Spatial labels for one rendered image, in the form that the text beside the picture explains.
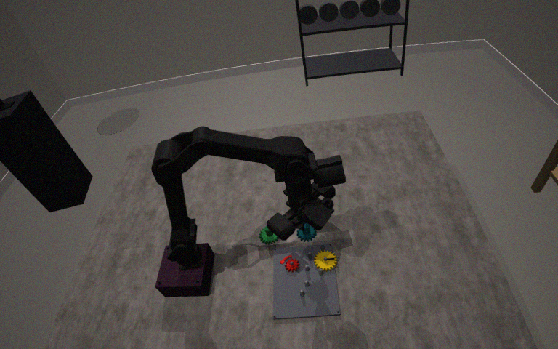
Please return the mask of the green gear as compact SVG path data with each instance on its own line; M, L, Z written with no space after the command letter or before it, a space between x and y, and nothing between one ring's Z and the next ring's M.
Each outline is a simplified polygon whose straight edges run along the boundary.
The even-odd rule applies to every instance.
M271 243L275 243L275 241L278 241L278 238L271 230L267 229L267 226L262 229L260 231L261 233L259 234L260 240L262 241L262 243L268 243L268 245Z

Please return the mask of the yellow gear with black stripe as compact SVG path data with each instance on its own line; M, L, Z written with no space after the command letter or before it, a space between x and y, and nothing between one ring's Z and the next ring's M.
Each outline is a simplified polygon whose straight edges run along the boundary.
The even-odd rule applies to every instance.
M315 266L317 266L316 268L319 268L319 270L323 269L323 272L324 271L327 272L327 270L331 271L331 269L333 269L333 267L336 267L335 264L337 264L337 259L336 259L336 256L334 256L334 255L335 255L335 253L332 254L332 251L331 252L329 252L329 251L326 252L324 250L324 252L322 252L322 251L320 251L320 253L318 252L318 254L315 255L316 257L314 257L314 260L315 260L314 263L315 263ZM324 261L324 257L327 257L328 260Z

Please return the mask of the teal gear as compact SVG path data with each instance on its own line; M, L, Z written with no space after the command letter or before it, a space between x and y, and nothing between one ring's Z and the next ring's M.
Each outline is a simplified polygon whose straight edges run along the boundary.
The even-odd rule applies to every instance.
M309 242L310 240L312 240L312 238L315 238L316 233L317 233L317 230L315 230L308 223L306 223L304 225L304 231L302 231L300 228L299 228L299 230L297 230L298 238L300 238L301 241L304 239L304 242L306 240Z

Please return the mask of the red gear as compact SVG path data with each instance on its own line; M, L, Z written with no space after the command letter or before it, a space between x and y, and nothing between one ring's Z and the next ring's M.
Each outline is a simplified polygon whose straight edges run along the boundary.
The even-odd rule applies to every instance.
M291 261L294 263L294 265L290 265ZM293 260L293 258L291 258L291 260L288 259L288 262L286 262L285 267L286 267L286 270L288 270L288 272L291 271L291 270L293 272L294 270L296 271L296 269L299 269L299 267L298 267L299 265L300 265L299 261L298 260L296 261L296 258L294 260Z

